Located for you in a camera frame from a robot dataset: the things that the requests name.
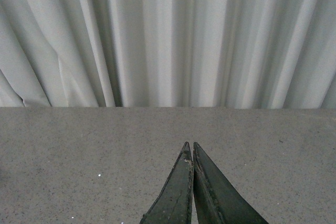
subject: curtain fold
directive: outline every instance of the curtain fold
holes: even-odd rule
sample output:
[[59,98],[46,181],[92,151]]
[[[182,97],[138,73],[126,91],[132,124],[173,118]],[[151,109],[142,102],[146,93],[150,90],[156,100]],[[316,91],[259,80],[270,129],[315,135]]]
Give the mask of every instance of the curtain fold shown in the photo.
[[0,0],[0,106],[336,108],[336,0]]

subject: speckled surface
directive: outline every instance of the speckled surface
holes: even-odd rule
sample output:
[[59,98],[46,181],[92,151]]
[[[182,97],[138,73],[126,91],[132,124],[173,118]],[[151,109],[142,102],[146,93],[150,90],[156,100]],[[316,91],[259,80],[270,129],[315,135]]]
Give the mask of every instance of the speckled surface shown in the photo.
[[139,223],[185,141],[269,223],[335,222],[335,110],[1,108],[0,223]]

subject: granite surface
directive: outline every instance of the granite surface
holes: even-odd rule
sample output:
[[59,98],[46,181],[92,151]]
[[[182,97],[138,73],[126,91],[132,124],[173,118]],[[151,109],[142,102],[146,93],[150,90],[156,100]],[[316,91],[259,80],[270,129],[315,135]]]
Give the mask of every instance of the granite surface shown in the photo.
[[335,223],[336,110],[222,108],[0,108],[0,223],[139,223],[185,141],[269,223]]

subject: dark green pointed object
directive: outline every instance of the dark green pointed object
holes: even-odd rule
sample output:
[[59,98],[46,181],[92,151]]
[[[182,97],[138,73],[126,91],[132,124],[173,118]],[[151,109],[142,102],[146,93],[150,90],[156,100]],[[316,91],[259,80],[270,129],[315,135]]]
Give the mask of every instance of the dark green pointed object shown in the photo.
[[185,142],[158,198],[140,224],[191,224],[194,167]]
[[267,224],[194,143],[194,198],[199,224]]

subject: fabric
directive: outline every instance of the fabric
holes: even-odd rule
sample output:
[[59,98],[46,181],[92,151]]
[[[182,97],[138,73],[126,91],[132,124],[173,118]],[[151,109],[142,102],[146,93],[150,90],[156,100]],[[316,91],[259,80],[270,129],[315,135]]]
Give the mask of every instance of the fabric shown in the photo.
[[336,108],[336,0],[0,0],[0,106]]

